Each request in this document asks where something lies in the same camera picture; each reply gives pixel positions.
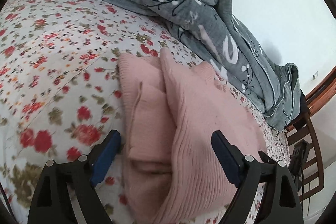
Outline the brown wooden door frame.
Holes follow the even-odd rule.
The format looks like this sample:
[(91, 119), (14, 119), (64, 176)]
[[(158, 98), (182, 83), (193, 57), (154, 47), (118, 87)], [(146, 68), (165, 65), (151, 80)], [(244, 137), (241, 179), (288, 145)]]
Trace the brown wooden door frame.
[(335, 71), (330, 72), (320, 84), (314, 88), (307, 96), (306, 103), (311, 105), (313, 101), (323, 92), (328, 91), (331, 88), (332, 83), (335, 80)]

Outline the grey patterned quilt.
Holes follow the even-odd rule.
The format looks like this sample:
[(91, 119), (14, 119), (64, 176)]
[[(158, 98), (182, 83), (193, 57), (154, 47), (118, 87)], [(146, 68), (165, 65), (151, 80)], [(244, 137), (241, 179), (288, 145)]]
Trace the grey patterned quilt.
[(232, 0), (103, 0), (157, 16), (179, 40), (242, 92), (272, 128), (283, 130), (300, 112), (296, 65), (276, 65), (232, 12)]

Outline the pink knitted sweater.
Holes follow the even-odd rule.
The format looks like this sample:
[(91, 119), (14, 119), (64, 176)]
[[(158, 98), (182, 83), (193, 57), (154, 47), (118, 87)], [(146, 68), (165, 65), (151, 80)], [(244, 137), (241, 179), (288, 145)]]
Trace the pink knitted sweater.
[(118, 68), (125, 109), (125, 195), (138, 223), (177, 223), (223, 208), (236, 192), (211, 147), (219, 130), (243, 154), (266, 149), (250, 110), (202, 62), (189, 68), (167, 48), (124, 53)]

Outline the floral bed sheet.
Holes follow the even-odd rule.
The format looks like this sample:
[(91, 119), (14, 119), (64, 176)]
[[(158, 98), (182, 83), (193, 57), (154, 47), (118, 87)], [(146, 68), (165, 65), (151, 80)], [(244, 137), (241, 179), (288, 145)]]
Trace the floral bed sheet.
[(47, 160), (87, 154), (123, 132), (117, 60), (158, 56), (201, 62), (157, 18), (102, 0), (8, 0), (1, 10), (1, 197), (26, 223)]

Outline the brown wooden chair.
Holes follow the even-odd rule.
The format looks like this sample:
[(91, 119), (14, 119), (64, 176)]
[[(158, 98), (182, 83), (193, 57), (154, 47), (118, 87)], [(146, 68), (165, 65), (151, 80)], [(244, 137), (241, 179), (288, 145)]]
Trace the brown wooden chair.
[(309, 155), (303, 166), (304, 180), (301, 189), (298, 191), (299, 200), (304, 201), (317, 194), (324, 188), (324, 172), (321, 148), (317, 134), (310, 119), (310, 110), (303, 93), (300, 96), (299, 115), (290, 122), (288, 131), (295, 130), (287, 136), (288, 145), (294, 145), (305, 140), (310, 144)]

